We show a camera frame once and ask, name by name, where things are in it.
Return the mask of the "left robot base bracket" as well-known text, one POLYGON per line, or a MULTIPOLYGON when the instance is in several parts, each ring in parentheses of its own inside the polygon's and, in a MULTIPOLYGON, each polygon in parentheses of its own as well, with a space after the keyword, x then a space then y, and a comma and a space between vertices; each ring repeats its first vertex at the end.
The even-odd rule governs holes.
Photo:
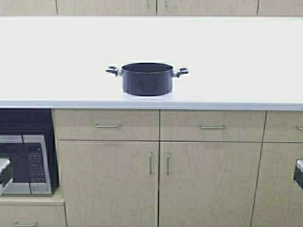
POLYGON ((13 182, 13 171, 11 166, 11 161, 6 158, 0 159, 0 194, 2 195, 4 191, 13 182))

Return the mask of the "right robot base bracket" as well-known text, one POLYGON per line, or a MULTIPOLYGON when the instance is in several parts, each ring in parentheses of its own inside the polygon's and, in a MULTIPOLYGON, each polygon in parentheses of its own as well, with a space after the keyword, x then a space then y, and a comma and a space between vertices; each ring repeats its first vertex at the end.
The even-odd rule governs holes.
POLYGON ((301 189, 303 189, 303 160, 302 159, 298 159, 296 161, 294 181, 301 189))

